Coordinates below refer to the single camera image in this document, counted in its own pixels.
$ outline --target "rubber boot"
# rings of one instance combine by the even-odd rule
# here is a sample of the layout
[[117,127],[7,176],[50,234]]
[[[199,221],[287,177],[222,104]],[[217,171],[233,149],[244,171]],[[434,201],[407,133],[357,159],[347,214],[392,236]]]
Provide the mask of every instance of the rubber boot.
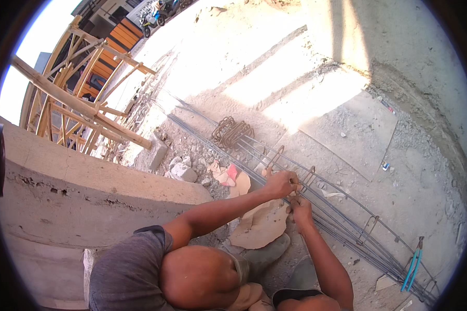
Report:
[[287,288],[310,289],[317,282],[317,272],[310,255],[304,256],[294,268]]
[[280,258],[285,252],[291,239],[286,233],[283,233],[280,237],[270,242],[267,246],[260,249],[250,249],[243,257],[249,263],[249,278],[257,277],[263,272],[270,264],[274,263],[275,260]]

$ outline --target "bamboo pole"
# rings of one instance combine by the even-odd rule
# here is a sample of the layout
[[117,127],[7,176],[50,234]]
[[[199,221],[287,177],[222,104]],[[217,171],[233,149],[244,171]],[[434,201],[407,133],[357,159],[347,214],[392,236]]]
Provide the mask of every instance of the bamboo pole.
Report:
[[80,79],[76,83],[76,86],[73,90],[73,94],[76,95],[76,97],[80,96],[81,90],[83,89],[83,85],[87,82],[88,75],[90,72],[92,72],[93,66],[95,66],[95,63],[97,60],[99,60],[100,54],[102,54],[103,48],[99,47],[97,50],[95,50],[95,55],[90,59],[88,64],[85,66],[85,69],[83,73],[80,76]]
[[73,97],[71,94],[62,90],[55,84],[52,84],[47,80],[47,78],[40,75],[16,55],[12,57],[11,64],[26,78],[28,78],[28,80],[30,80],[31,83],[36,85],[40,90],[43,90],[45,93],[55,98],[57,101],[78,111],[79,113],[88,117],[89,119],[97,121],[98,123],[102,123],[104,127],[106,127],[108,130],[130,140],[131,142],[136,143],[137,145],[140,145],[146,149],[151,148],[152,142],[150,140],[143,138],[142,136],[121,126],[120,124],[117,124],[105,115],[100,114],[94,108]]
[[87,155],[90,155],[93,148],[95,147],[95,144],[97,143],[97,139],[99,139],[101,130],[102,130],[102,125],[99,125],[97,129],[95,130],[95,134],[93,134],[92,141],[88,145],[87,151],[85,152]]
[[116,68],[112,71],[111,75],[109,76],[109,78],[107,78],[106,80],[106,83],[104,83],[104,86],[100,89],[99,93],[97,94],[97,97],[95,97],[95,101],[93,101],[95,103],[95,110],[99,111],[99,108],[100,108],[100,102],[99,102],[99,99],[100,97],[102,96],[102,92],[104,90],[106,90],[106,88],[109,86],[109,83],[111,83],[112,81],[112,78],[114,78],[114,74],[118,71],[118,69],[121,67],[121,65],[123,65],[124,61],[121,60],[119,62],[119,64],[116,66]]
[[[53,109],[55,111],[60,112],[63,115],[67,115],[69,118],[73,119],[74,121],[77,121],[76,125],[74,127],[72,127],[66,133],[66,137],[70,137],[74,133],[74,131],[81,125],[83,125],[83,126],[85,126],[87,128],[95,128],[96,127],[96,125],[93,124],[93,122],[86,121],[85,119],[83,119],[83,117],[81,117],[79,115],[76,115],[74,112],[70,112],[68,109],[62,108],[62,107],[57,106],[57,105],[53,105],[52,107],[53,107]],[[101,134],[103,136],[109,138],[110,140],[114,140],[114,141],[117,141],[117,142],[123,142],[123,139],[118,134],[115,134],[115,133],[111,132],[108,129],[103,128],[101,130]]]
[[[87,34],[86,32],[84,32],[83,30],[81,30],[80,28],[78,28],[77,26],[72,26],[70,28],[70,32],[74,33],[74,34],[77,34],[79,36],[81,36],[82,34],[85,34],[85,40],[87,42],[90,42],[90,43],[93,43],[95,41],[97,41],[98,39],[95,38],[94,36],[90,35],[90,34]],[[104,41],[104,44],[102,46],[107,52],[111,53],[111,54],[114,54],[116,55],[119,59],[122,59],[124,60],[125,62],[127,62],[128,64],[132,65],[132,66],[136,66],[138,64],[138,62],[131,58],[131,57],[128,57],[126,56],[124,53],[121,53],[115,49],[113,49],[112,47],[109,46],[109,44]],[[141,72],[143,72],[144,74],[147,74],[147,73],[151,73],[153,75],[156,75],[156,72],[152,69],[150,69],[149,67],[146,67],[146,66],[141,66],[139,68],[139,70]]]
[[[102,42],[104,42],[103,39],[100,39],[98,42],[94,42],[94,43],[91,43],[90,45],[87,45],[86,47],[82,48],[81,50],[79,50],[78,52],[74,53],[69,59],[66,58],[67,61],[70,61],[71,59],[77,57],[78,55],[80,55],[81,53],[87,51],[88,49],[96,46],[97,44],[101,44]],[[62,66],[65,65],[65,62],[62,62],[60,63],[59,65],[57,65],[54,69],[52,69],[49,74],[47,75],[47,77],[50,77],[51,75],[53,75],[54,72],[58,71],[59,68],[61,68]]]
[[[73,134],[80,125],[85,126],[83,122],[76,123],[69,131],[67,131],[66,136],[69,137],[71,134]],[[57,140],[57,145],[60,145],[61,143],[62,139],[60,138]]]
[[[82,102],[86,103],[87,105],[89,105],[90,107],[95,108],[95,104],[94,104],[94,103],[92,103],[92,102],[90,102],[90,101],[86,101],[86,100],[84,100],[83,98],[80,98],[80,100],[81,100]],[[99,110],[102,111],[102,112],[106,112],[106,113],[108,113],[108,114],[111,114],[111,115],[122,116],[122,117],[127,117],[127,116],[128,116],[128,115],[125,114],[124,112],[121,112],[121,111],[119,111],[119,110],[106,107],[106,105],[107,105],[107,102],[104,102],[103,104],[101,104]]]
[[76,35],[73,34],[71,38],[71,42],[69,43],[68,55],[66,56],[66,60],[64,62],[61,62],[61,64],[64,63],[65,66],[68,65],[69,59],[71,59],[71,54],[73,53],[73,46],[75,44],[75,38],[76,38]]
[[[81,133],[83,132],[83,129],[84,129],[84,128],[85,128],[85,126],[82,125],[81,128],[80,128],[80,130],[79,130],[78,133],[76,134],[75,139],[73,140],[73,141],[76,142],[76,146],[77,146],[77,147],[80,146],[80,144],[78,143],[78,139],[80,138]],[[74,145],[75,145],[75,144],[73,143],[73,144],[71,144],[71,146],[69,146],[69,147],[70,147],[71,149],[74,149]]]
[[85,57],[78,65],[76,65],[76,67],[70,73],[68,73],[67,78],[71,78],[71,76],[75,74],[75,72],[78,71],[78,69],[80,69],[81,66],[83,66],[83,64],[85,64],[89,59],[91,59],[95,55],[95,51],[96,49],[90,52],[90,54],[88,54],[87,57]]
[[[47,64],[45,65],[45,69],[43,70],[43,75],[44,76],[50,76],[47,75],[46,73],[49,72],[50,68],[54,65],[54,62],[56,61],[57,57],[59,56],[59,53],[61,53],[62,48],[64,47],[64,43],[68,40],[69,36],[71,35],[70,29],[73,27],[78,27],[78,24],[81,22],[82,16],[77,15],[73,19],[73,21],[68,25],[62,36],[59,38],[57,45],[55,46],[54,50],[50,54],[50,58],[47,61]],[[31,106],[31,113],[29,115],[28,123],[29,124],[34,124],[35,123],[35,116],[36,116],[36,111],[38,109],[38,105],[40,104],[40,98],[41,98],[41,91],[37,90],[35,94],[35,98],[38,98],[37,100],[33,99],[33,104]]]
[[104,98],[102,100],[100,100],[101,102],[105,102],[106,99],[112,94],[112,92],[114,92],[118,86],[121,85],[121,83],[123,83],[125,81],[126,78],[128,78],[132,73],[135,72],[135,70],[137,70],[140,66],[142,66],[143,63],[138,63],[135,67],[133,67],[132,70],[130,70],[129,73],[127,73],[121,80],[118,81],[118,83],[116,83],[116,85],[114,85],[112,87],[112,89],[110,89],[107,94],[104,96]]
[[54,137],[52,136],[52,100],[49,100],[48,106],[47,106],[47,116],[48,116],[48,121],[47,121],[47,133],[48,133],[48,139],[50,141],[54,141]]
[[[57,73],[55,75],[54,84],[59,82],[61,75],[61,73]],[[43,103],[42,112],[40,113],[40,119],[38,120],[38,126],[36,127],[36,135],[40,137],[45,136],[45,130],[47,129],[47,124],[50,120],[50,117],[48,115],[50,105],[52,105],[52,101],[50,99],[50,96],[47,94],[45,102]]]

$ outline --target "blue-handled pliers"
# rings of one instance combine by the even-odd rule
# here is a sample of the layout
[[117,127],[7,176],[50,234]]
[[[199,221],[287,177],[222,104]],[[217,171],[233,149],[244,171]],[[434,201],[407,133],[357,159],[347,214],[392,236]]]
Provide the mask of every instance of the blue-handled pliers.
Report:
[[410,287],[412,287],[413,280],[415,279],[415,276],[417,275],[417,270],[419,269],[419,264],[420,260],[422,259],[422,246],[423,246],[423,236],[419,236],[419,243],[417,244],[417,249],[415,250],[415,253],[413,253],[412,257],[412,262],[410,264],[410,268],[408,268],[408,274],[405,277],[405,281],[403,282],[403,286],[401,287],[401,291],[406,287],[406,283],[408,282],[408,279],[410,278],[410,275],[412,275],[412,278],[410,279],[410,283],[408,284],[408,287],[406,289],[407,292],[410,291]]

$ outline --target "knee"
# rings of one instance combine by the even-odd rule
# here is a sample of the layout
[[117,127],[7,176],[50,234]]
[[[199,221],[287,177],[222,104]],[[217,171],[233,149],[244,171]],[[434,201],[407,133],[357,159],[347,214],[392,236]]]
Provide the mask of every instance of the knee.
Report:
[[214,293],[239,286],[232,259],[218,249],[185,246],[163,258],[159,287],[166,300],[179,308],[191,308]]

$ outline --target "litter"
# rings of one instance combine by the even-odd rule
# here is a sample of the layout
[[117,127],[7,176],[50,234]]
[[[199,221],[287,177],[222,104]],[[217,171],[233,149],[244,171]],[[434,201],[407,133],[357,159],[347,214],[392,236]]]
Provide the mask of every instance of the litter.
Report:
[[230,234],[231,245],[257,249],[281,236],[286,229],[287,206],[282,200],[272,200],[245,213]]
[[238,195],[242,196],[248,193],[249,188],[251,188],[251,179],[249,178],[249,175],[244,172],[240,172],[236,179],[236,185],[230,189],[230,193],[232,189],[236,189],[238,191]]
[[237,174],[237,170],[235,168],[235,165],[231,164],[229,166],[229,169],[227,170],[225,167],[220,167],[218,160],[215,160],[214,162],[212,162],[208,166],[207,171],[211,171],[212,176],[217,181],[219,181],[219,183],[221,183],[222,185],[230,186],[230,187],[235,186],[235,180],[232,179],[232,177],[231,177],[231,176],[233,176],[233,178],[235,178],[235,176]]
[[382,166],[383,171],[387,171],[389,168],[389,163],[386,163],[385,161],[383,161],[380,165]]
[[390,278],[388,275],[384,274],[383,276],[379,277],[379,279],[375,283],[375,291],[378,292],[381,289],[385,289],[396,284],[397,283],[395,280]]
[[344,197],[346,196],[344,193],[328,193],[327,191],[323,190],[323,189],[320,189],[320,191],[322,191],[322,194],[324,195],[324,197],[331,197],[331,196],[340,196],[340,197]]

